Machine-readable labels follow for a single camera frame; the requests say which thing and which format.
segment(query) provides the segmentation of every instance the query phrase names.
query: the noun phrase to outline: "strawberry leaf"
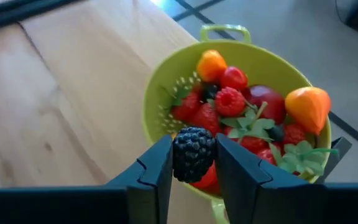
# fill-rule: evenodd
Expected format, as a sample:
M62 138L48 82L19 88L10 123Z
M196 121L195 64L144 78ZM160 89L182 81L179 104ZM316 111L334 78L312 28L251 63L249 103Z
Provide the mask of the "strawberry leaf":
M214 101L214 100L212 100L212 99L207 99L206 101L211 105L212 108L215 109L215 101Z
M178 98L175 98L172 102L172 106L181 106L181 104L182 104L182 100Z
M283 160L287 163L293 164L295 167L298 164L302 164L302 162L299 160L298 156L296 154L287 153L283 156Z
M272 127L274 127L274 120L260 118L255 121L254 126L260 126L263 129L271 129Z
M233 129L231 129L231 131L229 132L227 137L228 138L239 138L240 137L240 132L239 132L238 129L233 128Z
M276 161L276 163L277 164L282 163L283 162L283 157L281 156L281 152L272 143L269 143L268 145L270 147L270 150L272 151L272 154L273 154L273 157L274 157L274 160Z
M313 171L314 175L323 175L324 174L323 165L319 164L318 162L303 161L303 164L305 165L305 167L310 168Z
M322 152L315 152L312 154L305 155L304 158L308 161L318 162L322 164L326 159L325 155Z
M303 173L304 171L306 171L306 167L303 164L298 164L296 165L296 171L298 171L299 173Z
M296 167L293 164L287 162L280 163L278 167L289 172L290 174L292 174L296 170Z
M255 117L256 117L256 113L254 110L250 109L250 108L247 108L247 111L245 113L245 116L251 120L254 120Z
M293 144L284 145L284 151L285 153L292 153L292 154L298 153L298 149Z
M178 91L175 93L175 96L173 96L173 102L172 106L181 106L182 99L189 95L191 92L191 89L186 89L185 87L180 87Z
M308 141L299 142L296 147L298 148L298 152L304 153L313 150L310 143Z
M246 128L248 125L252 124L253 120L248 117L237 118L238 123L242 128Z
M232 128L241 128L237 118L223 118L221 119L221 123Z
M185 87L181 87L178 89L177 93L175 94L175 98L183 99L184 97L188 96L191 92L191 89L186 89Z

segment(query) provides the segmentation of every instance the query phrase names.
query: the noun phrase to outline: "strawberry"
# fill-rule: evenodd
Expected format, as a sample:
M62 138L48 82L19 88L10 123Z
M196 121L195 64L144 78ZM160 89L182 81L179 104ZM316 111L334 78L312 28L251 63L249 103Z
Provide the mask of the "strawberry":
M257 154L260 150L269 148L269 144L266 141L252 136L244 136L240 145L254 154Z
M223 129L223 134L228 136L231 129L233 129L232 127L225 127ZM233 141L237 142L239 139L238 138L231 138ZM267 142L265 142L263 139L257 138L257 137L252 137L252 136L244 136L242 137L241 143L240 145L246 149L248 149L250 152L257 154L260 150L264 149L264 148L268 148L269 144Z
M201 107L201 93L195 88L188 96L182 99L180 106L174 106L171 110L172 116L179 121L189 121Z
M306 133L299 124L288 124L284 126L284 144L297 145L306 140Z
M265 148L265 149L261 149L258 153L257 156L259 156L261 159L265 159L266 161L268 161L269 163L277 166L276 160L273 157L273 153L272 150L270 150L270 148Z
M219 126L219 116L209 103L201 105L190 123L194 126L207 129L213 136L222 132Z
M247 75L234 66L230 66L224 71L220 79L221 87L231 87L236 90L247 88L248 77Z

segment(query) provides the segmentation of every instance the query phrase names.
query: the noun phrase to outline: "gray floor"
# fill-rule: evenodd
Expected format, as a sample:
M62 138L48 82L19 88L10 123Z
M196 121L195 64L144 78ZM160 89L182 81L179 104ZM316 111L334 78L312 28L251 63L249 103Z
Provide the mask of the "gray floor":
M208 0L185 1L196 7ZM338 0L342 16L351 1L355 0ZM174 0L153 2L170 16L185 11ZM338 19L334 0L225 0L201 13L217 24L246 27L255 45L282 56L315 86L327 90L332 111L358 130L358 32ZM190 16L178 23L199 39L203 21ZM238 34L232 36L241 40ZM220 36L211 34L211 38ZM333 124L333 137L339 136L354 146L327 181L358 182L358 142Z

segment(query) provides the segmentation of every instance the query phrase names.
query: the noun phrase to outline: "wood grain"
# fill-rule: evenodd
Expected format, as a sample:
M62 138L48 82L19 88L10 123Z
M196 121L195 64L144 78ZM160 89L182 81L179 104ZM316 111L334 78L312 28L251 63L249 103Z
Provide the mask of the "wood grain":
M0 30L0 186L113 179L149 148L152 70L196 40L149 0L84 1L22 25L28 36ZM174 180L168 222L214 223L209 201Z
M0 186L104 183L78 153L83 144L94 147L90 133L83 143L73 137L85 131L22 29L1 29Z

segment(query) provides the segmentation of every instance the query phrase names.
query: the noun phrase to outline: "green colander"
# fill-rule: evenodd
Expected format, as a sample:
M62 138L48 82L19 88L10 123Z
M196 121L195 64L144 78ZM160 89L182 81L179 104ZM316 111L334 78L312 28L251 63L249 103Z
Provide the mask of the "green colander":
M231 30L244 35L242 42L236 40L210 40L208 32L211 30ZM201 28L201 42L185 47L169 58L165 59L154 71L147 85L142 120L144 133L151 144L157 142L163 135L177 133L186 124L173 119L169 113L172 95L178 90L178 86L191 88L200 82L194 72L201 54L206 51L217 50L226 60L228 65L233 65L245 71L249 84L262 84L272 87L274 90L286 96L292 90L311 83L294 66L281 57L251 44L248 30L241 26L233 25L206 25ZM325 127L316 139L318 147L331 147L331 128L327 119ZM311 183L317 176L305 177ZM227 223L224 217L224 204L222 198L208 194L185 184L202 197L211 200L217 223Z

